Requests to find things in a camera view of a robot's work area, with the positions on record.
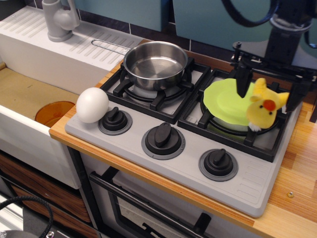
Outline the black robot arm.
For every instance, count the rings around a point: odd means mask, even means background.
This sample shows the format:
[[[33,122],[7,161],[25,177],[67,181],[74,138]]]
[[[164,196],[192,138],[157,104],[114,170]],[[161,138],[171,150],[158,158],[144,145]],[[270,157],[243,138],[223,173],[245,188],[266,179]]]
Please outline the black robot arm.
[[[270,22],[269,39],[262,42],[235,42],[232,65],[237,80],[237,93],[245,97],[253,73],[263,71],[275,78],[292,82],[287,112],[295,110],[307,93],[317,85],[317,59],[300,46],[300,39],[309,41],[312,19],[317,16],[315,0],[272,0],[267,14],[250,21],[229,0],[223,5],[231,18],[244,27],[256,27]]]

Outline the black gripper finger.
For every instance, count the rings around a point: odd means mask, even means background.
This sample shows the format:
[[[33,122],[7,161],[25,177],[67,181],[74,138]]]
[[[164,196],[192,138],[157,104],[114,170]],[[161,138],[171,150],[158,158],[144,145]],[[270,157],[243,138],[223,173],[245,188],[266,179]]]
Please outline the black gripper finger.
[[[236,76],[237,93],[241,98],[244,98],[247,94],[251,80],[253,78],[252,69],[245,65],[240,65],[236,69],[235,76]]]
[[[310,81],[293,83],[286,103],[286,111],[294,111],[312,88],[313,83]]]

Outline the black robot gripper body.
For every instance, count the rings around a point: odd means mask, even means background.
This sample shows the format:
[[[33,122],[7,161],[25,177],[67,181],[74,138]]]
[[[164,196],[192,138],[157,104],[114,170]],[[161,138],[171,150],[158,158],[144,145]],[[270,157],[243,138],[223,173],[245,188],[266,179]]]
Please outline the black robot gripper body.
[[[232,65],[235,77],[248,81],[254,72],[298,83],[317,82],[317,59],[299,46],[293,57],[282,56],[281,47],[273,58],[265,56],[267,42],[235,42]]]

